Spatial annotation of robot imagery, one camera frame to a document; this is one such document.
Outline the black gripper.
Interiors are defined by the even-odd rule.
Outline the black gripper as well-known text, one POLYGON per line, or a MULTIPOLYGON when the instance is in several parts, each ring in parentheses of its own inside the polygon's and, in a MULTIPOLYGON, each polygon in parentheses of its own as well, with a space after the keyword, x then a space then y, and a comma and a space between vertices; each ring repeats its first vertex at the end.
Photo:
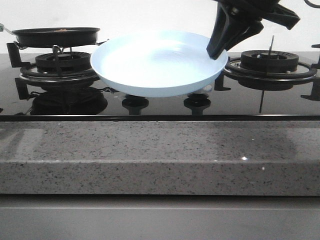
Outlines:
POLYGON ((221 53, 259 34, 265 19, 291 30, 300 17, 278 0, 219 0, 207 53, 216 60, 221 53))

